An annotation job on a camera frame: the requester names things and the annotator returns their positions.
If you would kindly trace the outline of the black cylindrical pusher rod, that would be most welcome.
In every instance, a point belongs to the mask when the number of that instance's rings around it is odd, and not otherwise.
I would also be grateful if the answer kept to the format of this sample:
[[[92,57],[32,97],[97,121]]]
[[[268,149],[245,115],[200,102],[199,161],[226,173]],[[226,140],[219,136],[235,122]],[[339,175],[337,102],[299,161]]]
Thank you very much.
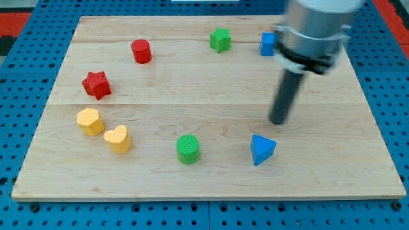
[[[303,79],[303,73],[284,72],[270,111],[269,119],[273,124],[281,125],[286,121]]]

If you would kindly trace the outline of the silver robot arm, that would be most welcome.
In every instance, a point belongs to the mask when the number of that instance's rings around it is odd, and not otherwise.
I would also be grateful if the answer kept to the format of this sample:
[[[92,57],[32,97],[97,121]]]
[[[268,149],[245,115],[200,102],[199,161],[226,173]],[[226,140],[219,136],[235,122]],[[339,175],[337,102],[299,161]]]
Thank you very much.
[[[270,111],[275,125],[285,123],[306,73],[323,75],[336,65],[348,31],[364,0],[291,0],[275,26],[275,56],[284,73]]]

